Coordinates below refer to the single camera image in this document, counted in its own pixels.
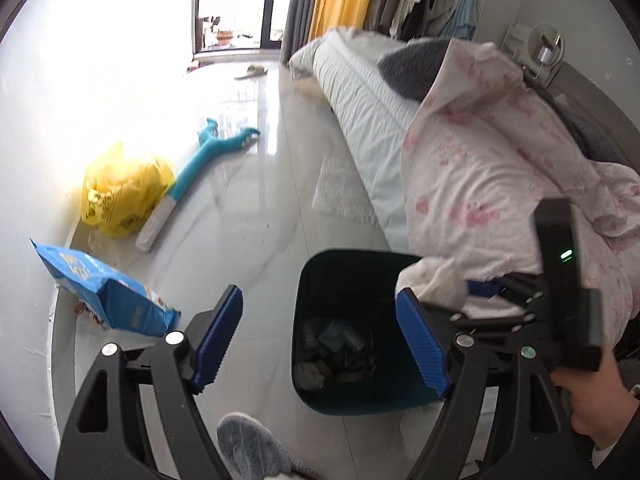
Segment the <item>person's right hand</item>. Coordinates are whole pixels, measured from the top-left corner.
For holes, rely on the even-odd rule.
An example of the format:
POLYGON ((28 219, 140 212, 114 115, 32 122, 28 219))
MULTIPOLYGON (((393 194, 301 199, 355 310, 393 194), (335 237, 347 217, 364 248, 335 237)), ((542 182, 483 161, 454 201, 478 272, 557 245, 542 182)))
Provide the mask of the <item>person's right hand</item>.
POLYGON ((603 348, 596 372, 558 367, 550 378, 570 393, 573 429, 590 437, 599 450, 620 440, 638 410, 639 400, 624 386, 609 346, 603 348))

